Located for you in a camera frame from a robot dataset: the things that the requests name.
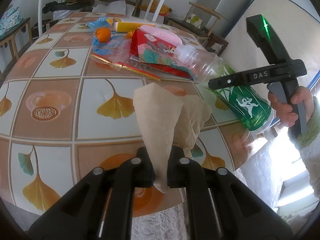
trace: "white bag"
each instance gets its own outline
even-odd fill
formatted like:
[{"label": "white bag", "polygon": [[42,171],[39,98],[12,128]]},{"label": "white bag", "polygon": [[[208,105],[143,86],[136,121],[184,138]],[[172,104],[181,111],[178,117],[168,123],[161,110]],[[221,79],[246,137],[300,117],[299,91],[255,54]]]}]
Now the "white bag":
[{"label": "white bag", "polygon": [[131,4],[126,4],[125,7],[126,7],[126,15],[132,16],[135,6]]},{"label": "white bag", "polygon": [[125,0],[115,1],[112,3],[94,0],[92,12],[105,12],[105,13],[116,13],[116,14],[124,14],[125,15],[126,14],[126,3],[125,3]]},{"label": "white bag", "polygon": [[54,11],[53,12],[53,20],[60,20],[63,18],[66,18],[69,14],[73,12],[80,12],[81,9],[79,10],[59,10],[59,11]]}]

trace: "green sleeve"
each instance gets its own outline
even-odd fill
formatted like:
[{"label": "green sleeve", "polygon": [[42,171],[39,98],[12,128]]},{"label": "green sleeve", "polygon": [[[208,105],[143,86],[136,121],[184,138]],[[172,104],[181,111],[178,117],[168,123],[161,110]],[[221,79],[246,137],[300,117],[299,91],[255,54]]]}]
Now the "green sleeve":
[{"label": "green sleeve", "polygon": [[305,147],[309,146],[320,133],[320,106],[316,97],[313,97],[313,101],[315,104],[315,111],[313,112],[313,115],[311,116],[307,124],[308,131],[306,133],[300,134],[296,138],[294,138],[294,136],[290,134],[290,130],[288,132],[290,140],[298,150],[302,150]]}]

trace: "blue plastic bag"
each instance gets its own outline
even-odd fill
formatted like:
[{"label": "blue plastic bag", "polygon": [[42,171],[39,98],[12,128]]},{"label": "blue plastic bag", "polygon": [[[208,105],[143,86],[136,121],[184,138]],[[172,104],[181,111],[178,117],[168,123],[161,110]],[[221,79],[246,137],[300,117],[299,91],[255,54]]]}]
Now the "blue plastic bag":
[{"label": "blue plastic bag", "polygon": [[127,33],[116,32],[112,29],[112,26],[107,22],[108,17],[100,17],[98,20],[94,22],[88,22],[88,26],[90,27],[93,33],[96,32],[97,29],[106,27],[111,30],[111,38],[107,43],[101,43],[98,41],[97,37],[94,36],[92,38],[92,49],[96,54],[99,55],[114,55],[119,52],[119,49],[129,42],[129,38],[127,38]]}]

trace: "person's hand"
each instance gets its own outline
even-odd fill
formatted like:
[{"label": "person's hand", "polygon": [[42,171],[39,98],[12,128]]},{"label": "person's hand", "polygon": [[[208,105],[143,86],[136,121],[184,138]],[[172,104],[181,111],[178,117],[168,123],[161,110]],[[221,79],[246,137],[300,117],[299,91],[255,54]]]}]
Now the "person's hand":
[{"label": "person's hand", "polygon": [[[280,119],[281,123],[284,126],[293,126],[298,119],[298,115],[292,113],[292,107],[289,104],[279,103],[276,96],[271,92],[269,92],[268,98],[271,102],[271,107],[276,110],[276,117]],[[300,86],[291,97],[291,103],[298,104],[302,101],[306,108],[306,119],[308,123],[315,110],[315,105],[310,90]]]}]

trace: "green plastic bottle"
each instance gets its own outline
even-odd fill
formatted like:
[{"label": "green plastic bottle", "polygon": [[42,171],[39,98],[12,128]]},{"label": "green plastic bottle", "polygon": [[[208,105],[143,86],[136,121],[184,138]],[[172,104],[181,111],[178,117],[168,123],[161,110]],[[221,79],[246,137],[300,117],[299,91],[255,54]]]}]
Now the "green plastic bottle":
[{"label": "green plastic bottle", "polygon": [[196,82],[215,93],[253,134],[264,132],[272,123],[274,111],[250,86],[229,87],[211,90],[208,82],[212,78],[235,73],[223,58],[191,45],[179,45],[175,54],[188,67]]}]

